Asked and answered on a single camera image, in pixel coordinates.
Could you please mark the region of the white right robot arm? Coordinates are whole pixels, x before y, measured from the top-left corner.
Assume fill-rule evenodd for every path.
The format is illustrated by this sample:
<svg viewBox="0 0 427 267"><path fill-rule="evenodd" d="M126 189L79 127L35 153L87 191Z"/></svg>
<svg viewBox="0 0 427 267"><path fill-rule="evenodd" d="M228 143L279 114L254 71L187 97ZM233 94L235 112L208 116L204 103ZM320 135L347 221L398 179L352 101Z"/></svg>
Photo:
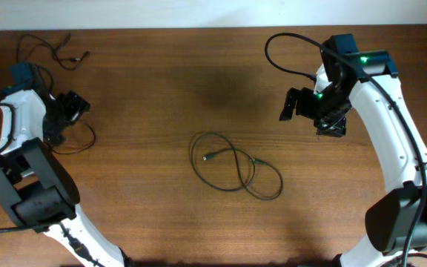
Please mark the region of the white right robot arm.
<svg viewBox="0 0 427 267"><path fill-rule="evenodd" d="M365 214L365 236L334 266L405 266L427 250L427 147L406 107L388 52L361 52L351 34L320 44L314 88L289 90L280 119L304 116L319 135L342 137L346 116L363 121L382 168L385 196Z"/></svg>

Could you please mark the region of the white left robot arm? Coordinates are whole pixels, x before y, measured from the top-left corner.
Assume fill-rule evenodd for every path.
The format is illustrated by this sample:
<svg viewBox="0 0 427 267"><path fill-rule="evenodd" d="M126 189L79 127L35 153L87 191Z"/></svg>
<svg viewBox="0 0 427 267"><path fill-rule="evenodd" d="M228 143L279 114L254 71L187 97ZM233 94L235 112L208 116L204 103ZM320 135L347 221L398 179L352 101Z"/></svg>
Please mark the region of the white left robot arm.
<svg viewBox="0 0 427 267"><path fill-rule="evenodd" d="M64 130L90 104L73 91L54 96L40 65L19 62L10 70L13 84L0 91L0 205L13 226L0 228L0 234L44 234L83 266L132 266L87 218L72 176L54 155Z"/></svg>

